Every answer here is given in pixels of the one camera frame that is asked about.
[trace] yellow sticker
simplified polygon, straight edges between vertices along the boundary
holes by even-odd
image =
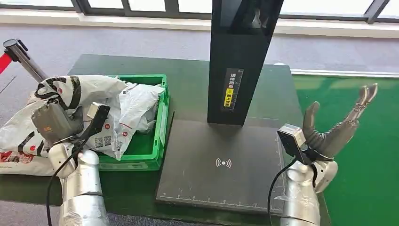
[[[231,98],[233,97],[234,89],[227,88],[226,89],[226,96],[224,97],[224,106],[230,107],[231,105]]]

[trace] red barrier tape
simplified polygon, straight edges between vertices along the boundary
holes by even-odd
[[[0,56],[0,74],[7,68],[7,66],[11,63],[12,59],[7,53],[4,53]]]

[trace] black platform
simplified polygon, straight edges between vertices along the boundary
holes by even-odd
[[[239,211],[267,211],[272,178],[281,169],[283,147],[276,119],[247,119],[244,127],[173,121],[157,200]],[[272,198],[283,195],[281,177]],[[272,213],[283,202],[271,202]]]

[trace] black cable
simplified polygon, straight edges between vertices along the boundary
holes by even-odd
[[[50,190],[51,190],[51,185],[53,184],[54,179],[56,178],[57,174],[62,170],[62,168],[72,159],[74,158],[82,149],[82,147],[86,144],[88,139],[83,141],[79,147],[77,147],[75,150],[72,149],[72,154],[61,164],[60,167],[55,171],[55,173],[51,176],[50,182],[47,186],[47,195],[46,195],[46,211],[47,211],[47,223],[48,226],[52,226],[51,223],[51,214],[50,214]]]
[[[313,170],[312,185],[313,185],[313,188],[316,188],[317,168],[314,164],[310,165],[310,167]]]
[[[269,220],[270,220],[270,226],[272,226],[272,222],[271,222],[271,214],[270,214],[270,199],[271,199],[271,192],[273,191],[274,188],[274,184],[276,183],[277,179],[279,178],[279,176],[286,171],[288,168],[290,168],[294,163],[296,162],[296,159],[293,159],[291,163],[289,163],[287,166],[285,166],[284,168],[282,168],[274,177],[271,185],[270,185],[270,189],[269,189],[269,196],[267,197],[267,214],[269,216]]]

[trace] qr code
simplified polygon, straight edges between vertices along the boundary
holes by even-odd
[[[98,137],[98,138],[94,139],[94,142],[95,142],[96,148],[104,147],[102,137]]]
[[[111,145],[111,136],[105,136],[104,143],[105,146]]]
[[[118,151],[120,151],[120,148],[122,147],[122,142],[120,142],[120,141],[116,141],[116,149],[118,150]]]

